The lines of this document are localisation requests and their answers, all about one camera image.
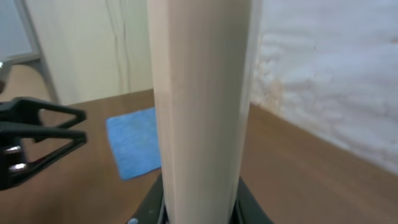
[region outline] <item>white cylinder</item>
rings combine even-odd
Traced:
[[[148,0],[171,224],[230,219],[249,109],[245,61],[255,52],[260,8],[260,0]]]

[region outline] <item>wooden table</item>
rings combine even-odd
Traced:
[[[106,118],[149,108],[152,91],[75,105],[88,144],[20,187],[0,192],[0,223],[124,223],[156,177],[119,178]],[[65,119],[47,114],[46,123]],[[29,158],[65,141],[27,142]],[[241,175],[275,223],[398,223],[398,178],[251,107]]]

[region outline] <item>brown table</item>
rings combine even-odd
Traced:
[[[0,223],[124,223],[159,170],[129,181],[118,176],[105,120],[154,105],[143,91],[75,105],[88,120],[88,144],[20,187],[0,192]],[[46,123],[65,119],[47,114]],[[29,158],[65,141],[27,142]],[[251,106],[242,177],[279,223],[398,223],[398,178]]]

